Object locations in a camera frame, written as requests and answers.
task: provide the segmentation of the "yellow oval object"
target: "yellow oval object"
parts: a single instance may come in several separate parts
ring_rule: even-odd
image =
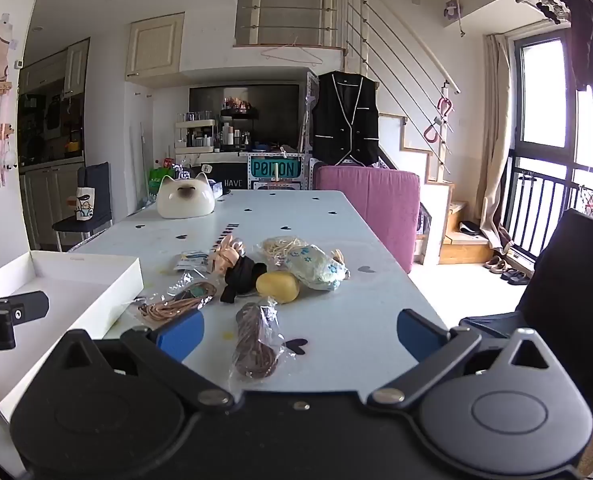
[[[299,295],[299,280],[287,270],[274,270],[259,276],[257,291],[262,296],[271,296],[277,303],[289,303]]]

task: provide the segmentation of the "tv screen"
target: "tv screen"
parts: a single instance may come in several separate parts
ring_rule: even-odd
[[[269,145],[287,144],[297,148],[299,118],[299,85],[259,84],[249,86],[212,86],[190,89],[190,111],[211,110],[221,115],[225,99],[237,98],[252,105],[254,119],[234,118],[230,126],[248,131],[252,142]]]

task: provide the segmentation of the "pink cushion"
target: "pink cushion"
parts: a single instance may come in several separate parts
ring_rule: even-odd
[[[316,188],[343,192],[403,270],[410,272],[419,218],[419,176],[381,168],[323,166]]]

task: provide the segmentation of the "beige curtain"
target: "beige curtain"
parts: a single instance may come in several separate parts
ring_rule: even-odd
[[[491,34],[485,41],[485,122],[483,157],[477,190],[477,211],[481,212],[481,231],[493,249],[502,250],[507,240],[499,238],[501,179],[510,141],[510,59],[505,36]]]

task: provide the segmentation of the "white table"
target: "white table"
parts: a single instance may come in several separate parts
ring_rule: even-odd
[[[118,222],[76,251],[138,256],[147,294],[175,281],[171,269],[180,252],[211,250],[228,224],[238,225],[233,234],[243,239],[250,257],[257,256],[254,246],[265,238],[289,233],[326,252],[340,249],[351,272],[350,279],[333,292],[302,288],[296,301],[278,306],[286,340],[308,340],[305,355],[277,367],[261,382],[245,384],[247,389],[356,390],[365,399],[417,364],[398,341],[401,309],[412,308],[444,326],[397,261],[337,191],[234,190],[216,203],[213,214],[184,220],[165,220],[152,206]],[[237,298],[235,304],[226,304],[215,298],[206,305],[202,309],[205,336],[184,364],[230,389],[228,372],[236,345],[232,338],[236,334],[234,316],[253,300]],[[125,312],[106,337],[118,337],[141,323],[138,314]],[[22,466],[3,424],[0,419],[0,465],[17,476]]]

